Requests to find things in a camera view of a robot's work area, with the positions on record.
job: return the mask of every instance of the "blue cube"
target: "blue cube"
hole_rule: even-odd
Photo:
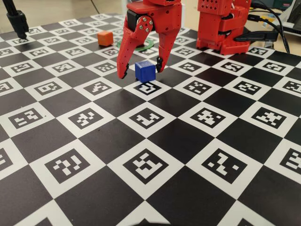
[[[156,66],[148,60],[135,63],[135,75],[142,83],[153,81],[156,79]]]

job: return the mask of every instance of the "black stand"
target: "black stand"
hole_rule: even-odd
[[[3,0],[3,3],[8,11],[7,16],[14,31],[20,39],[26,39],[25,32],[28,32],[29,28],[25,14],[20,10],[16,10],[13,0]]]

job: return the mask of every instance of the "cable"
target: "cable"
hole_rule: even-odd
[[[96,5],[94,4],[93,0],[91,0],[91,2],[92,2],[92,5],[94,6],[96,12],[97,12],[98,14],[100,14],[100,12],[98,11],[98,9],[97,9]]]
[[[269,7],[267,7],[264,3],[262,5],[262,4],[259,4],[259,3],[256,3],[256,2],[252,2],[251,3],[251,7],[253,7],[253,8],[261,8],[261,9],[267,10],[270,13],[272,13],[272,14],[275,15],[275,17],[277,18],[277,20],[279,21],[279,24],[280,24],[280,31],[281,31],[280,35],[281,35],[281,37],[283,39],[283,44],[284,44],[285,50],[286,50],[287,53],[290,53],[290,48],[289,48],[287,39],[285,37],[284,29],[283,29],[282,22],[281,22],[279,16],[273,10],[271,10]]]

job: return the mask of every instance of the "orange cube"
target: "orange cube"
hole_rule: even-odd
[[[107,31],[99,32],[97,34],[97,38],[98,38],[98,44],[100,46],[109,46],[112,45],[114,42],[113,32],[107,32]]]

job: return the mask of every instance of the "checkerboard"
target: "checkerboard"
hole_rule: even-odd
[[[155,81],[134,72],[155,33],[120,80],[123,21],[0,35],[0,225],[300,225],[301,57],[222,56],[182,28]]]

